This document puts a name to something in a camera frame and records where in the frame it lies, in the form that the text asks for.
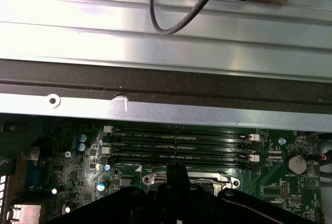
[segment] integrated circuit chip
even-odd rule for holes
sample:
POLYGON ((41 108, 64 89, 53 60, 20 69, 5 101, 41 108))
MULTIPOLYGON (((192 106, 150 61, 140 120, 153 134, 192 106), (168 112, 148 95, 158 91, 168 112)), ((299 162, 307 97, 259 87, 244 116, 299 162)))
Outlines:
POLYGON ((55 164, 53 169, 54 171, 62 171, 63 166, 61 164, 55 164))
POLYGON ((85 201, 90 201, 91 200, 91 194, 90 193, 85 193, 84 194, 84 200, 85 201))
POLYGON ((96 156, 97 155, 97 150, 90 150, 90 156, 96 156))
POLYGON ((71 171, 69 173, 69 178, 70 179, 77 179, 77 171, 71 171))

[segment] black cable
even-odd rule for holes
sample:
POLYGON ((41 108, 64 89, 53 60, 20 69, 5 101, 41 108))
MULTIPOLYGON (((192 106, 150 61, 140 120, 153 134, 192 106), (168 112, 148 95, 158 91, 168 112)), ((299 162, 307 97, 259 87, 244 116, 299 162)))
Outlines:
POLYGON ((194 19, 194 17, 197 16, 197 14, 203 9, 203 7, 207 4, 208 1, 209 0, 198 0, 197 3, 194 5, 194 7, 191 9, 191 11, 178 24, 167 30, 164 30, 157 23, 154 0, 150 0, 150 16, 152 24, 154 25, 155 30, 160 35, 163 36, 172 35, 178 32, 179 30, 183 29, 188 23, 190 23, 191 20, 194 19))
POLYGON ((324 134, 324 132, 314 132, 312 134, 310 134, 308 137, 306 137, 306 142, 308 143, 308 145, 317 153, 317 154, 321 154, 322 152, 319 150, 318 147, 315 146, 315 139, 317 136, 324 134))
POLYGON ((330 172, 320 172, 320 176, 321 177, 325 177, 325 178, 332 178, 332 173, 330 172))

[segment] electrolytic capacitor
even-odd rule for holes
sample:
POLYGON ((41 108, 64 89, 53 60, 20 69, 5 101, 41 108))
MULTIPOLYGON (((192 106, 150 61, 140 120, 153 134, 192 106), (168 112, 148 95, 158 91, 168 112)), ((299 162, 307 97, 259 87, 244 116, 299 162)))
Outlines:
POLYGON ((78 141, 85 142, 88 139, 88 137, 85 134, 79 134, 78 141))
POLYGON ((58 185, 55 188, 52 189, 52 194, 59 194, 62 191, 64 191, 64 186, 63 185, 58 185))
POLYGON ((110 170, 110 165, 109 164, 104 165, 104 170, 109 171, 110 170))
POLYGON ((105 180, 101 180, 98 184, 97 184, 97 190, 98 191, 104 191, 105 188, 107 187, 107 182, 105 180))
POLYGON ((83 143, 79 143, 78 146, 77 146, 77 149, 78 149, 79 151, 85 151, 85 148, 86 148, 86 146, 85 146, 85 144, 83 144, 83 143))
POLYGON ((71 203, 68 204, 68 206, 64 209, 64 211, 65 211, 66 213, 69 213, 69 212, 75 210, 76 208, 77 208, 77 204, 76 204, 76 202, 71 202, 71 203))

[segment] microchip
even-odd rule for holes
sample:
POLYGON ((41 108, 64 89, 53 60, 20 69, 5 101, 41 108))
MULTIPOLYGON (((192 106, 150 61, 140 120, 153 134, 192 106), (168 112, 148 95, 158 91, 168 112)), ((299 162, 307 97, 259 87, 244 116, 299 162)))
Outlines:
POLYGON ((90 150, 90 156, 97 155, 97 150, 90 150))
POLYGON ((54 171, 62 171, 63 166, 61 164, 55 164, 53 168, 54 171))
POLYGON ((120 178, 120 187, 129 187, 131 184, 131 179, 130 178, 120 178))
POLYGON ((89 193, 85 193, 85 194, 84 194, 84 200, 85 200, 85 201, 90 201, 90 200, 91 200, 91 194, 89 194, 89 193))
POLYGON ((76 171, 71 171, 69 173, 69 178, 70 179, 76 179, 77 178, 77 172, 76 171))
POLYGON ((110 147, 109 146, 102 146, 101 147, 101 154, 110 154, 110 147))
POLYGON ((108 158, 101 158, 100 163, 101 164, 108 164, 108 158))

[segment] capacitor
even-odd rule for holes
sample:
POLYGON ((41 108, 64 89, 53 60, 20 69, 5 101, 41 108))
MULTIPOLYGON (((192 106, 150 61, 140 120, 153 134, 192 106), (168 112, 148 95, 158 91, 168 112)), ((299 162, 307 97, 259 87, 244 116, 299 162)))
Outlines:
POLYGON ((104 191, 105 188, 107 187, 107 182, 105 180, 101 180, 98 184, 97 184, 97 190, 98 191, 104 191))
POLYGON ((110 170, 110 165, 109 164, 104 165, 104 170, 109 171, 110 170))
POLYGON ((79 134, 78 141, 85 142, 88 139, 88 137, 85 134, 79 134))
POLYGON ((66 203, 62 204, 62 208, 61 208, 61 214, 62 214, 62 215, 67 214, 67 212, 65 211, 65 210, 66 210, 66 207, 67 207, 67 204, 66 204, 66 203))
POLYGON ((83 143, 79 143, 78 144, 78 146, 77 146, 77 149, 79 150, 79 151, 84 151, 85 150, 85 144, 83 144, 83 143))
POLYGON ((97 170, 97 171, 102 171, 103 170, 103 165, 101 164, 101 163, 97 163, 96 165, 95 165, 95 169, 97 170))
POLYGON ((77 204, 76 204, 76 202, 71 202, 71 203, 68 204, 68 206, 64 209, 64 211, 65 211, 66 213, 69 213, 69 212, 75 210, 76 208, 77 208, 77 204))
POLYGON ((64 191, 64 186, 63 185, 58 185, 55 188, 52 189, 52 194, 59 194, 62 191, 64 191))

